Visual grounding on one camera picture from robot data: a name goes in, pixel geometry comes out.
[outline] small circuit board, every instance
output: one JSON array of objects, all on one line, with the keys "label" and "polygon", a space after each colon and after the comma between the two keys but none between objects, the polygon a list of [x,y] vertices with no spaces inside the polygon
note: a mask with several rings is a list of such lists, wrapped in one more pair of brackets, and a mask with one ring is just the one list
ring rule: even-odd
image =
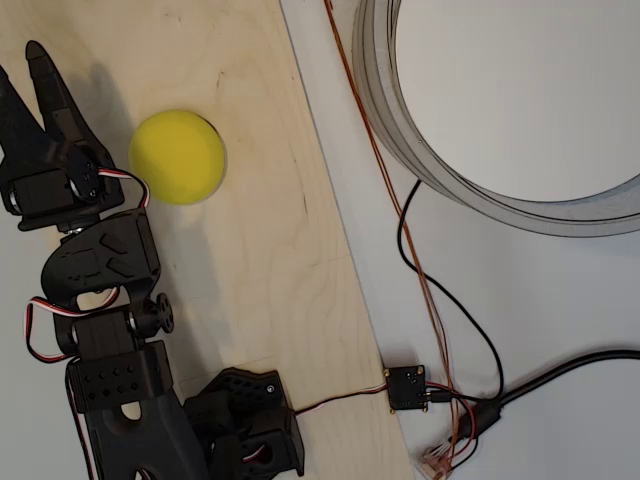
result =
[{"label": "small circuit board", "polygon": [[427,409],[426,374],[423,365],[384,371],[392,412]]}]

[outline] wooden board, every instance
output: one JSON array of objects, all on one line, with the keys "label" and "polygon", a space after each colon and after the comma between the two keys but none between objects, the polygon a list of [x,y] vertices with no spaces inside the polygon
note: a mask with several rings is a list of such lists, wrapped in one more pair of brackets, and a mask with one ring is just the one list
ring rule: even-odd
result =
[{"label": "wooden board", "polygon": [[[37,112],[29,39],[52,55],[120,167],[135,126],[166,109],[202,115],[225,142],[213,197],[149,209],[161,287],[178,313],[166,341],[180,395],[228,366],[277,368],[296,408],[382,383],[277,0],[0,1],[0,63]],[[305,478],[412,478],[384,395],[332,404],[301,429]]]}]

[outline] tape roll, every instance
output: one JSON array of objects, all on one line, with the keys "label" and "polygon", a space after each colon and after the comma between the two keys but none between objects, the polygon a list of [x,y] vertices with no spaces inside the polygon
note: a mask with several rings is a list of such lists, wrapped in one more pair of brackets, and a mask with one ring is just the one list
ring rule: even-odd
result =
[{"label": "tape roll", "polygon": [[371,125],[402,164],[448,198],[524,230],[599,237],[640,229],[640,176],[589,197],[534,202],[491,192],[447,165],[416,128],[400,94],[395,57],[399,9],[399,1],[361,0],[353,33],[353,65]]}]

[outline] black connector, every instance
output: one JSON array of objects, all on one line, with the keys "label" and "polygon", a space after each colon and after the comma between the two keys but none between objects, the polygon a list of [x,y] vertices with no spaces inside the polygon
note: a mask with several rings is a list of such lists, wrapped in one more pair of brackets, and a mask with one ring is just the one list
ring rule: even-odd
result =
[{"label": "black connector", "polygon": [[[487,431],[494,423],[500,420],[500,412],[502,406],[500,401],[478,403],[471,409],[475,418],[476,431],[473,438],[478,438],[482,433]],[[471,436],[471,417],[465,413],[458,423],[458,438],[469,438]]]},{"label": "black connector", "polygon": [[427,401],[431,403],[450,403],[453,393],[448,390],[432,390],[427,392]]},{"label": "black connector", "polygon": [[425,410],[427,408],[426,374],[423,365],[389,368],[384,371],[389,404],[395,410]]}]

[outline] connector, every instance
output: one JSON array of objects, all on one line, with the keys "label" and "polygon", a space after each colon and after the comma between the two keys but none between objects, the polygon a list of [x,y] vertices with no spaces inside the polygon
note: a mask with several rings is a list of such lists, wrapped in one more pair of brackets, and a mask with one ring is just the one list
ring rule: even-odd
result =
[{"label": "connector", "polygon": [[426,480],[445,480],[451,474],[451,465],[446,458],[435,456],[432,451],[430,448],[417,458],[415,467]]},{"label": "connector", "polygon": [[427,402],[449,403],[453,400],[453,393],[448,390],[432,390],[427,392]]},{"label": "connector", "polygon": [[[476,432],[474,438],[478,438],[482,433],[489,429],[494,423],[500,420],[500,412],[502,407],[500,402],[483,402],[472,407],[473,416],[476,424]],[[460,417],[458,424],[458,438],[469,438],[471,435],[471,417],[465,413]]]},{"label": "connector", "polygon": [[425,410],[427,408],[426,373],[423,365],[388,368],[387,380],[389,404],[392,411]]}]

